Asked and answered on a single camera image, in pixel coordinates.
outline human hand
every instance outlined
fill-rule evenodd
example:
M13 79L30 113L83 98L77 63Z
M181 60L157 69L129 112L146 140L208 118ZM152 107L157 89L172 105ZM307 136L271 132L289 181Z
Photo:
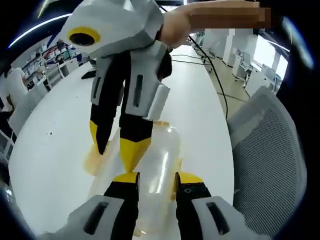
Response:
M168 11L164 14L160 41L170 48L177 48L186 41L190 31L189 18L185 12L177 9Z

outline gray mesh chair back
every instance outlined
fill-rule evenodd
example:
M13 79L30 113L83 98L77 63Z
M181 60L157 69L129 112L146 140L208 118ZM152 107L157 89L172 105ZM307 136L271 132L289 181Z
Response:
M266 87L227 124L234 162L233 206L250 229L273 237L293 214L307 186L296 126Z

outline office chair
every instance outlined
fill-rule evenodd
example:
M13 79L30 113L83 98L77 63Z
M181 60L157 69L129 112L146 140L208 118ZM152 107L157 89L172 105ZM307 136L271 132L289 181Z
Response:
M242 56L242 61L239 65L237 75L238 74L245 75L245 78L235 76L236 77L235 81L238 81L238 80L242 81L243 87L245 87L249 79L248 76L251 74L253 67L251 66L251 58L249 53L243 51L241 52L241 56Z
M304 196L307 170L296 126L266 87L227 120L233 164L233 206L246 225L274 237Z
M47 71L45 71L46 80L48 82L48 86L50 90L61 80L63 79L63 74L59 68L59 64L56 63L52 67L50 67Z
M47 93L48 92L44 84L36 84L30 91L28 91L26 96L18 102L8 121L15 135L19 135L30 114Z

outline white cabinet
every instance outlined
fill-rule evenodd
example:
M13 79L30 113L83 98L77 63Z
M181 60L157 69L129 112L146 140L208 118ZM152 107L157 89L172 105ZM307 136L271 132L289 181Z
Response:
M232 74L237 78L245 79L246 76L247 76L247 73L240 66L242 60L243 60L243 58L241 56L239 56L239 55L237 55L235 57L234 65L233 65L233 68L232 68Z
M270 90L273 89L272 81L268 77L266 77L266 75L264 75L261 71L257 70L256 68L253 68L248 82L245 86L245 90L251 97L262 86L266 86Z

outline robot camera lens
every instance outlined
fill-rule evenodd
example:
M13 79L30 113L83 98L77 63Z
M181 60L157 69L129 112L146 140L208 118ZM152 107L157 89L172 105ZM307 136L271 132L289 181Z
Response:
M95 44L95 39L86 33L74 33L70 36L70 41L76 45L87 47Z

